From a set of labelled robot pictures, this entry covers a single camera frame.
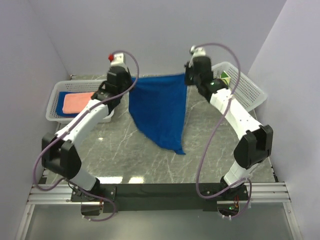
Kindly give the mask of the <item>pink panda towel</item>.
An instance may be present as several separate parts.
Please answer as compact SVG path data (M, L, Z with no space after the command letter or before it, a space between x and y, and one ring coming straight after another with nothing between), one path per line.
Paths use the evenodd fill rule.
M93 92L68 93L63 100L62 112L64 114L80 113L91 100Z

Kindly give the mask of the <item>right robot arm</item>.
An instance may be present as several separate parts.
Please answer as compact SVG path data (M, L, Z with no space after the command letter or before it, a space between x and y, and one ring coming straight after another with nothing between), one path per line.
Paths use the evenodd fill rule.
M213 107L222 113L239 142L233 151L234 162L220 180L221 196L231 200L250 174L272 151L273 129L254 119L236 100L229 86L215 78L210 57L195 56L185 65L185 84L195 85Z

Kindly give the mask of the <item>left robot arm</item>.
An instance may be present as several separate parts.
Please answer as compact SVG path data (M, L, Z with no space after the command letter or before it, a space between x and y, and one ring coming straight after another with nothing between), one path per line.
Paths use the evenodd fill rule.
M120 104L123 93L132 84L126 65L111 66L106 80L84 109L63 129L42 138L42 166L83 189L82 194L89 201L100 197L100 180L83 168L78 148L90 131Z

